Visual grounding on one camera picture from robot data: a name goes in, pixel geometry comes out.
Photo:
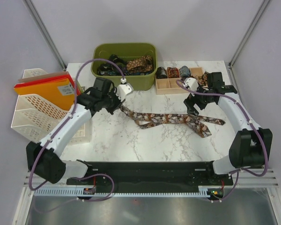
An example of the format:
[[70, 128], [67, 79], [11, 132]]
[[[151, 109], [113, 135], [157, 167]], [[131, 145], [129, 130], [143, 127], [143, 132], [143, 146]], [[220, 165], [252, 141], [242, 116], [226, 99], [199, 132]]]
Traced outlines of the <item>brown cat pattern tie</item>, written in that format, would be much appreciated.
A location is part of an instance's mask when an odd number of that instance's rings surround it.
[[204, 122], [220, 126], [225, 124], [225, 121], [222, 119], [207, 116], [175, 113], [135, 112], [123, 105], [120, 107], [120, 110], [127, 117], [132, 119], [141, 129], [153, 128], [163, 124], [185, 124], [202, 138], [212, 135], [208, 126], [205, 125]]

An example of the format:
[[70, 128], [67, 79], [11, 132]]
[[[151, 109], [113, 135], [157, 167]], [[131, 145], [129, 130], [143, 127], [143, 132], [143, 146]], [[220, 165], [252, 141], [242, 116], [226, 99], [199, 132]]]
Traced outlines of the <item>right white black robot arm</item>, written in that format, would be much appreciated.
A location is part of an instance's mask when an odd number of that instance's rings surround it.
[[217, 184], [222, 174], [240, 170], [262, 177], [268, 170], [268, 161], [273, 133], [263, 129], [249, 115], [242, 104], [238, 91], [233, 85], [224, 82], [220, 72], [203, 76], [203, 84], [194, 77], [182, 76], [177, 82], [190, 94], [184, 100], [187, 112], [198, 115], [210, 103], [217, 104], [226, 114], [236, 134], [228, 155], [213, 162], [213, 168], [205, 172], [209, 184]]

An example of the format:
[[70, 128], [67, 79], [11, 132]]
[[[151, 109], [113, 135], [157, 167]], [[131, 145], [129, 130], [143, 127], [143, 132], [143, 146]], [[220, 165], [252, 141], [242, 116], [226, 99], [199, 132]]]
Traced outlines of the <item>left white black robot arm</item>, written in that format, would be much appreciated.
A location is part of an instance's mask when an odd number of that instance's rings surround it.
[[105, 78], [96, 78], [94, 85], [77, 96], [70, 111], [58, 125], [39, 142], [29, 142], [26, 147], [27, 164], [30, 174], [36, 174], [52, 184], [62, 178], [77, 178], [82, 184], [93, 180], [93, 172], [79, 160], [60, 159], [72, 137], [96, 112], [105, 109], [113, 114], [119, 109], [133, 87], [121, 80], [120, 85]]

